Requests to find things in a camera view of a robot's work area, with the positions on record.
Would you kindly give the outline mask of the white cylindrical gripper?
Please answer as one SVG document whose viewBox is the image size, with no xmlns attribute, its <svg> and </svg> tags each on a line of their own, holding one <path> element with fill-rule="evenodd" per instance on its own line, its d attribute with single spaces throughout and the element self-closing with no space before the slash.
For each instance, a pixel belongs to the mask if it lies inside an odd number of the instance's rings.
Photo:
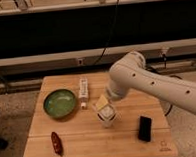
<svg viewBox="0 0 196 157">
<path fill-rule="evenodd" d="M 109 82 L 109 84 L 106 86 L 105 92 L 108 96 L 108 99 L 114 101 L 121 100 L 127 95 L 126 89 L 114 81 Z"/>
</svg>

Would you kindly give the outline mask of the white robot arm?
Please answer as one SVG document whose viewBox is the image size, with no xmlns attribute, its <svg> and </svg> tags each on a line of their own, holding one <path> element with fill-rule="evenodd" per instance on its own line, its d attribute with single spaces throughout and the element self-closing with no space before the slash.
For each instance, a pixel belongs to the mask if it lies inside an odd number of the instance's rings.
<svg viewBox="0 0 196 157">
<path fill-rule="evenodd" d="M 196 115 L 196 82 L 147 71 L 146 60 L 140 52 L 129 52 L 116 61 L 109 69 L 109 78 L 106 94 L 111 100 L 121 100 L 129 89 L 134 89 Z"/>
</svg>

